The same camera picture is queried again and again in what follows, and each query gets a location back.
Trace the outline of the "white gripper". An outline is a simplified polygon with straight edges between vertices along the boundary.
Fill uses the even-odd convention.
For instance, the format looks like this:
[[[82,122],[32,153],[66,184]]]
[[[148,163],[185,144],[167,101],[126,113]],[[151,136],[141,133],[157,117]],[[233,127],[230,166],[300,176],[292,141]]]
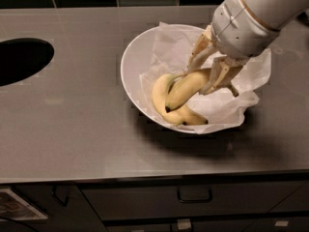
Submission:
[[[199,70],[217,48],[229,56],[213,59],[209,81],[199,94],[227,88],[237,96],[239,91],[232,80],[247,63],[243,59],[259,56],[278,36],[279,30],[259,19],[245,0],[224,0],[215,10],[211,26],[197,39],[187,63],[191,73]]]

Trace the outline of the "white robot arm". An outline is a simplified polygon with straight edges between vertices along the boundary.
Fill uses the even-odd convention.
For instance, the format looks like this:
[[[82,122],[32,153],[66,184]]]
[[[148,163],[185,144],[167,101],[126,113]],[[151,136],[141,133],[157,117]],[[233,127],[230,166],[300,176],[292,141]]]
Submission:
[[[211,24],[194,45],[187,67],[201,68],[215,52],[224,57],[214,60],[203,95],[227,87],[236,89],[232,79],[250,58],[260,55],[295,17],[309,8],[309,0],[224,0],[214,11]]]

